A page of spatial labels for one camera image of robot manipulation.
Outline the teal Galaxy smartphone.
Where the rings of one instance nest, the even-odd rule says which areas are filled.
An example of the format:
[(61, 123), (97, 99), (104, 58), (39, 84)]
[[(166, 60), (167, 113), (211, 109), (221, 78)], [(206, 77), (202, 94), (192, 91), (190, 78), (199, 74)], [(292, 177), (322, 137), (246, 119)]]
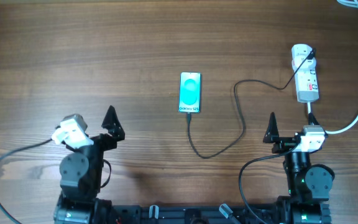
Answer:
[(201, 73), (181, 72), (178, 111), (199, 113), (201, 110)]

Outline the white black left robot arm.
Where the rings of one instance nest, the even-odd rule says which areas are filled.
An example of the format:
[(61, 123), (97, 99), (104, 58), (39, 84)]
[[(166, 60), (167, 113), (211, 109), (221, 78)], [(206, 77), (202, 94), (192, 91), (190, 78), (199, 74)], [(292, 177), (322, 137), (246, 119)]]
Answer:
[(125, 132), (110, 106), (101, 127), (106, 134), (90, 137), (85, 133), (88, 125), (80, 114), (64, 117), (52, 134), (56, 144), (64, 144), (72, 153), (60, 163), (62, 189), (55, 207), (55, 223), (120, 223), (121, 218), (112, 207), (112, 201), (97, 198), (110, 179), (102, 181), (104, 153), (117, 148), (125, 140)]

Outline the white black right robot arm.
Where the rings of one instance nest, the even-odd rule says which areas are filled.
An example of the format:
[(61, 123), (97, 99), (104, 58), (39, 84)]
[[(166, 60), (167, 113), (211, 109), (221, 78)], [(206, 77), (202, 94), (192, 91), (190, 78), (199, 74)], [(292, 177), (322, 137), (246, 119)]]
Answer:
[(293, 137), (281, 137), (274, 113), (270, 114), (264, 143), (273, 144), (272, 153), (283, 156), (289, 196), (275, 202), (273, 223), (329, 224), (332, 222), (329, 191), (335, 178), (326, 165), (310, 162), (310, 155), (322, 149), (326, 131), (309, 114), (309, 124)]

